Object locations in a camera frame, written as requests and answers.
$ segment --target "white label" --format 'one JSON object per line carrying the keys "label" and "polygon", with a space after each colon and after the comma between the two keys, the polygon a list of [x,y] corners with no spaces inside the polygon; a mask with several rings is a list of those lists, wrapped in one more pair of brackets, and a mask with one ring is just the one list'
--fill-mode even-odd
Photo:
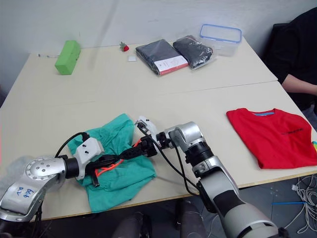
{"label": "white label", "polygon": [[183,56],[176,56],[169,59],[163,59],[159,61],[155,61],[154,64],[157,66],[160,72],[169,70],[174,67],[181,66],[183,64],[188,63],[187,60]]}

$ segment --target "plastic bag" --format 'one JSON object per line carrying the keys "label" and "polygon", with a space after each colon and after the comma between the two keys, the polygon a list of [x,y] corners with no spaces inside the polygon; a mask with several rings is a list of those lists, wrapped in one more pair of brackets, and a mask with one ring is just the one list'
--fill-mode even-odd
{"label": "plastic bag", "polygon": [[164,39],[139,46],[135,50],[157,75],[164,75],[188,65],[185,58]]}
{"label": "plastic bag", "polygon": [[211,62],[215,57],[211,47],[196,41],[192,35],[178,39],[173,46],[188,61],[191,69],[199,68]]}

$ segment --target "green sponge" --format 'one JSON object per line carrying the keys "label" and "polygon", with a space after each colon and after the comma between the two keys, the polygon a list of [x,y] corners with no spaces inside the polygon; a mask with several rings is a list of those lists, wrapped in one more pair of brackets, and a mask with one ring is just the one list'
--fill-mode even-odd
{"label": "green sponge", "polygon": [[62,75],[71,74],[80,54],[80,45],[76,41],[66,41],[55,67]]}

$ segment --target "plastic container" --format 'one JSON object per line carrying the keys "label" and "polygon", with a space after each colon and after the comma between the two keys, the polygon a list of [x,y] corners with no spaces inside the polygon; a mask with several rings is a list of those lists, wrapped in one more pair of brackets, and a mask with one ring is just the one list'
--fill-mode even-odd
{"label": "plastic container", "polygon": [[242,40],[238,28],[204,24],[200,30],[201,42],[213,47],[221,56],[232,56]]}

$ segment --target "red t-shirt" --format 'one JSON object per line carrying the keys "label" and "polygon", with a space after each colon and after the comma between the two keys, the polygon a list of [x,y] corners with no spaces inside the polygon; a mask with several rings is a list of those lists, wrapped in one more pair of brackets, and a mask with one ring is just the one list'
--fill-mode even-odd
{"label": "red t-shirt", "polygon": [[228,111],[227,117],[261,169],[317,165],[312,127],[301,116],[279,109],[255,113],[240,108]]}

